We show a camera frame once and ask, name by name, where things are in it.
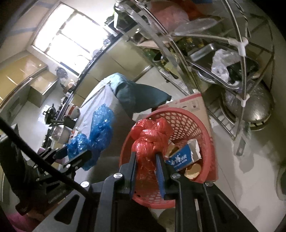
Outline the blue carton box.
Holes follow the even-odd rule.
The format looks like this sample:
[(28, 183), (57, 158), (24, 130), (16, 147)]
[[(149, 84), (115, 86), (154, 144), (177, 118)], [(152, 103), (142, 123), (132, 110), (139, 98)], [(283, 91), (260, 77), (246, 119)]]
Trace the blue carton box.
[(193, 152), (189, 144), (171, 155), (165, 163), (171, 165), (176, 171), (180, 171), (194, 162)]

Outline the red plastic bag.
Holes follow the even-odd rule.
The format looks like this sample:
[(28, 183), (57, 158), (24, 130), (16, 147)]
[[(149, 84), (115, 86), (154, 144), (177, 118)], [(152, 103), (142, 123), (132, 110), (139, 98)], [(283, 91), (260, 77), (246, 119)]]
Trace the red plastic bag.
[(165, 155), (169, 139), (174, 133), (172, 126), (164, 117), (159, 119), (140, 119), (131, 128), (130, 136), (134, 140), (131, 151), (136, 153), (136, 195), (142, 197), (156, 183), (156, 155)]

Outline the orange peel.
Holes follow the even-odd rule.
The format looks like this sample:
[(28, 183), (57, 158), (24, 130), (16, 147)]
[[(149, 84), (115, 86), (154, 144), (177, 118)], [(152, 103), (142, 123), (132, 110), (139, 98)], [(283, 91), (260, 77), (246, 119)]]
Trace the orange peel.
[(185, 177), (190, 179), (190, 180), (194, 180), (195, 178), (198, 177), (198, 175), (200, 174), (201, 172), (201, 165), (200, 164), (193, 164), (189, 169), (186, 169), (185, 170)]

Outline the blue plastic bag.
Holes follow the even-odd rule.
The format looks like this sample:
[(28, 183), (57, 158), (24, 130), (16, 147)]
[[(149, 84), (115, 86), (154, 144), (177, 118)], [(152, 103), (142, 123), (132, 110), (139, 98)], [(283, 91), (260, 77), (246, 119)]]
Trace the blue plastic bag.
[(67, 155), (70, 159), (86, 150), (92, 152), (92, 157), (82, 166), (83, 170), (88, 171), (95, 166), (100, 153), (110, 145), (113, 119), (113, 111), (105, 104), (101, 105), (93, 112), (89, 136), (79, 133), (67, 145)]

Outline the orange white carton box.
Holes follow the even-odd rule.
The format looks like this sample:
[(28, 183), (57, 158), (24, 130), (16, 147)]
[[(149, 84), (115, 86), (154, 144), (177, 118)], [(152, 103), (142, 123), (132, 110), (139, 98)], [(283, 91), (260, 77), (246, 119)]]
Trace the orange white carton box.
[(169, 141), (165, 156), (167, 158), (171, 157), (174, 153), (176, 153), (180, 149), (180, 146), (181, 146), (180, 142), (173, 143), (173, 142)]

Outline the metal kitchen rack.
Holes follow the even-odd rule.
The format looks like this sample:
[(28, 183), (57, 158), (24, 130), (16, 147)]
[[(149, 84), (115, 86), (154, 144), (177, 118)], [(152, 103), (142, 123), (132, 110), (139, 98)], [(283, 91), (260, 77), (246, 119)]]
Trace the metal kitchen rack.
[[(223, 6), (225, 17), (208, 13), (187, 20), (184, 7), (172, 8), (170, 1), (117, 1), (114, 19), (134, 20), (145, 38), (142, 46), (159, 50), (188, 90), (202, 90), (203, 82), (208, 84), (208, 113), (234, 141), (234, 154), (242, 156), (251, 132), (265, 128), (274, 108), (272, 86), (263, 77), (275, 69), (275, 50), (254, 44), (248, 24), (239, 26), (228, 1)], [(240, 62), (227, 67), (238, 84), (228, 84), (211, 72), (219, 49), (240, 55)]]

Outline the red plastic basket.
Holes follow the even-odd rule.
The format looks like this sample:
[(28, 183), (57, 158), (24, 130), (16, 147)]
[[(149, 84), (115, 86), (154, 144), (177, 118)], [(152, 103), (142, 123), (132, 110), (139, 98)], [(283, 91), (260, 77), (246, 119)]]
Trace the red plastic basket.
[[(196, 139), (200, 147), (202, 159), (199, 161), (202, 169), (194, 179), (197, 183), (216, 181), (218, 179), (218, 165), (213, 138), (209, 135), (202, 117), (180, 108), (168, 107), (155, 110), (145, 118), (155, 121), (165, 118), (172, 126), (174, 133), (170, 140), (182, 145), (184, 140)], [(156, 175), (150, 173), (145, 180), (137, 180), (133, 200), (140, 205), (153, 209), (167, 209), (175, 207), (174, 200), (164, 200), (161, 197)]]

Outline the purple thermos bottle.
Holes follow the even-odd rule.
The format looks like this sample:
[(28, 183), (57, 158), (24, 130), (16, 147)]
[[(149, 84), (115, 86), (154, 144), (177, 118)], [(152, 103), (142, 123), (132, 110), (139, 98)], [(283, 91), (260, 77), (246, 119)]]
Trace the purple thermos bottle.
[(49, 164), (59, 163), (64, 164), (68, 160), (67, 157), (67, 147), (61, 149), (52, 149), (51, 147), (38, 149), (37, 154)]

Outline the grey tablecloth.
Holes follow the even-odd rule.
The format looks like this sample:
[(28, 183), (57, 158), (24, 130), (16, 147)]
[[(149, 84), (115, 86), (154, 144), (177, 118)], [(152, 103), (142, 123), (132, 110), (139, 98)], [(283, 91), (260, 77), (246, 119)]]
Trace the grey tablecloth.
[(81, 105), (76, 126), (81, 133), (89, 136), (93, 113), (105, 104), (114, 113), (111, 123), (113, 135), (93, 167), (87, 171), (83, 168), (76, 171), (75, 181), (96, 183), (118, 172), (123, 143), (135, 124), (133, 114), (156, 109), (170, 100), (171, 96), (166, 92), (150, 85), (137, 84), (118, 72), (100, 81)]

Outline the black chopstick holder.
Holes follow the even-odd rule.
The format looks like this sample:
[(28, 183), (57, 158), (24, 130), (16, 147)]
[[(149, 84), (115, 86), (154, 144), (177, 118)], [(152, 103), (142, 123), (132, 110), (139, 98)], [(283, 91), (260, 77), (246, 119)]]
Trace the black chopstick holder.
[(70, 129), (73, 129), (75, 127), (75, 124), (76, 124), (76, 121), (71, 119), (69, 116), (64, 116), (63, 117), (63, 125), (70, 128)]

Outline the black wok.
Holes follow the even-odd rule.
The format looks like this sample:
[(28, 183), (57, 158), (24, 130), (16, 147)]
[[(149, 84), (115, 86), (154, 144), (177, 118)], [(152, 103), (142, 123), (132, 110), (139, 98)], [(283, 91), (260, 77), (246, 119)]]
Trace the black wok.
[(51, 123), (51, 120), (54, 119), (56, 115), (56, 109), (54, 107), (54, 104), (52, 104), (51, 107), (49, 107), (46, 111), (43, 112), (43, 115), (45, 116), (45, 123), (49, 125)]

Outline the cardboard box on floor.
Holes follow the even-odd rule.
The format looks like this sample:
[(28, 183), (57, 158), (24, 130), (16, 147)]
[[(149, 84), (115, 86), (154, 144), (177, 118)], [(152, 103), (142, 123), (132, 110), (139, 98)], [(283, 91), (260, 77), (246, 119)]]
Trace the cardboard box on floor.
[(211, 128), (211, 124), (209, 121), (209, 116), (207, 113), (206, 106), (204, 104), (202, 94), (200, 92), (188, 95), (182, 99), (175, 100), (167, 104), (163, 104), (159, 106), (158, 109), (163, 109), (163, 108), (168, 108), (168, 107), (181, 108), (181, 109), (184, 109), (184, 110), (187, 110), (193, 113), (204, 124), (204, 126), (206, 127), (210, 135), (211, 140), (213, 140), (212, 128)]

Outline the stacked red white bowls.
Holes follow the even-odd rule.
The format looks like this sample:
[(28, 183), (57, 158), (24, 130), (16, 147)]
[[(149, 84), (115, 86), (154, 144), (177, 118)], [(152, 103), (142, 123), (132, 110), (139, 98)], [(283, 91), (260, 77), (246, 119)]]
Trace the stacked red white bowls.
[(65, 112), (65, 115), (71, 119), (76, 119), (80, 116), (80, 108), (75, 104), (70, 104)]

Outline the range hood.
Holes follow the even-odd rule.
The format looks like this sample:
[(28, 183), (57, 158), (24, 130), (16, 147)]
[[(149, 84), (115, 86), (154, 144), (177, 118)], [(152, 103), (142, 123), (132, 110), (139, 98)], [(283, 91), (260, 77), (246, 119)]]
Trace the range hood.
[(12, 89), (12, 91), (1, 102), (1, 117), (8, 124), (11, 124), (17, 116), (21, 108), (28, 99), (29, 89), (33, 81), (40, 73), (48, 70), (48, 66), (44, 65), (34, 74), (28, 76), (19, 85)]

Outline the white plastic bag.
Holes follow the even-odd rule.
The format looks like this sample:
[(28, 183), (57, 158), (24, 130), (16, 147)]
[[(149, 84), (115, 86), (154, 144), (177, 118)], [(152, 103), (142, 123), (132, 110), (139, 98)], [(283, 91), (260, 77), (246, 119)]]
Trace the white plastic bag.
[(227, 67), (240, 62), (240, 55), (237, 52), (219, 49), (212, 58), (211, 72), (228, 84), (238, 84), (238, 81), (230, 77)]

